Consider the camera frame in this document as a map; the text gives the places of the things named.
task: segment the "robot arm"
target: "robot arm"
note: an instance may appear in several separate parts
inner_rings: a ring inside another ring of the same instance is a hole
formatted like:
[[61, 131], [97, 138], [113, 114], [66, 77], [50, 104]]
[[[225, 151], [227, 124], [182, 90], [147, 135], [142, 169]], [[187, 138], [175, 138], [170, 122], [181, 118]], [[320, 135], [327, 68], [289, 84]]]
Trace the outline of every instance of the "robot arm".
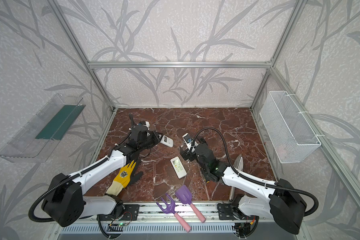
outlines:
[[[220, 134], [228, 161], [230, 161], [226, 143], [221, 132], [215, 128], [207, 127], [199, 131], [198, 134], [206, 129], [215, 130]], [[312, 214], [317, 209], [318, 202], [315, 196], [305, 191], [294, 189], [288, 181], [283, 179], [279, 182], [265, 180], [234, 169], [231, 162], [227, 164], [217, 160], [203, 138], [197, 144], [190, 134], [187, 133], [183, 135], [183, 140], [187, 144], [188, 149], [182, 151], [180, 153], [181, 156], [184, 160], [196, 160], [198, 162], [206, 182], [210, 180], [220, 182], [255, 196], [238, 196], [240, 199], [235, 199], [234, 201], [237, 205], [233, 206], [231, 204], [234, 215], [243, 217], [255, 215], [274, 219], [284, 230], [292, 234], [298, 234], [302, 218]], [[314, 200], [312, 209], [305, 212], [307, 204], [298, 193], [308, 195]]]
[[[35, 222], [56, 221], [62, 227], [69, 226], [78, 218], [96, 214], [118, 214], [115, 208], [122, 201], [115, 195], [103, 197], [83, 197], [83, 195], [98, 181], [109, 175], [111, 172], [131, 163], [139, 161], [140, 152], [150, 149], [159, 142], [168, 146], [172, 141], [163, 134], [150, 131], [149, 123], [142, 121], [134, 124], [132, 116], [130, 134], [116, 145], [109, 155], [96, 161], [90, 166], [73, 172], [70, 175], [56, 175], [47, 192], [39, 197], [29, 209], [28, 216]], [[51, 218], [38, 218], [34, 215], [34, 209], [41, 202], [41, 208]]]

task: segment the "white wire basket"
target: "white wire basket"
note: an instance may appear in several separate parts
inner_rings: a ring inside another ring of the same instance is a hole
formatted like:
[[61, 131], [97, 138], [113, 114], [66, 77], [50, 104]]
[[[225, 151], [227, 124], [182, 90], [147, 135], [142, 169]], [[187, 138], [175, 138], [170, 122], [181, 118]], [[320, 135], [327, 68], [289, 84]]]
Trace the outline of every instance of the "white wire basket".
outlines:
[[260, 111], [281, 163], [301, 162], [321, 142], [286, 91], [270, 91]]

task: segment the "purple trowel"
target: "purple trowel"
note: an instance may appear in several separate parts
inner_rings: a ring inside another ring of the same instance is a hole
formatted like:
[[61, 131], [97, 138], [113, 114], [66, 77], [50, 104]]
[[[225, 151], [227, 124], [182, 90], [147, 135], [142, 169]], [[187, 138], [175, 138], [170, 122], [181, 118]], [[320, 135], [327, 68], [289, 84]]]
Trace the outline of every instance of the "purple trowel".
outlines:
[[180, 202], [182, 202], [182, 204], [189, 204], [193, 211], [196, 213], [197, 217], [200, 219], [200, 221], [205, 222], [205, 217], [203, 216], [203, 214], [192, 203], [192, 194], [186, 185], [182, 185], [181, 188], [179, 188], [175, 192], [175, 195], [180, 200]]

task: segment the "gray wall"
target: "gray wall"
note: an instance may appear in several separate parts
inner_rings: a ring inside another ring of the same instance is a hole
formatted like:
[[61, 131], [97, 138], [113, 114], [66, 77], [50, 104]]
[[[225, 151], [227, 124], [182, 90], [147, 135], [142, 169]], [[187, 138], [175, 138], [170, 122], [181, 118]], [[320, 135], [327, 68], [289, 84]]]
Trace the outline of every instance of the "gray wall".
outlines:
[[[360, 182], [360, 1], [308, 1], [276, 68]], [[255, 115], [276, 173], [319, 199], [304, 218], [312, 239], [360, 239], [360, 211], [320, 149], [301, 163], [279, 162], [258, 115], [278, 90], [270, 79]]]
[[[269, 61], [294, 0], [58, 0], [91, 61]], [[251, 105], [263, 69], [100, 69], [117, 106]]]
[[[56, 93], [86, 107], [45, 163], [0, 158], [0, 240], [42, 239], [48, 223], [28, 219], [56, 174], [89, 163], [110, 111], [44, 1], [0, 1], [0, 148]], [[45, 217], [38, 208], [36, 215]]]

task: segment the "clear plastic shelf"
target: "clear plastic shelf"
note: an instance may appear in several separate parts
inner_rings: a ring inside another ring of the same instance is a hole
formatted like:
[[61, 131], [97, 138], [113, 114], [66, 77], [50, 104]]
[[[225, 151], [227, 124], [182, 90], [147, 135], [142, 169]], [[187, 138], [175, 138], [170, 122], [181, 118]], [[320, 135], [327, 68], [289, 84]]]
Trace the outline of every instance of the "clear plastic shelf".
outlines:
[[82, 97], [56, 94], [0, 150], [11, 162], [45, 162], [84, 109]]

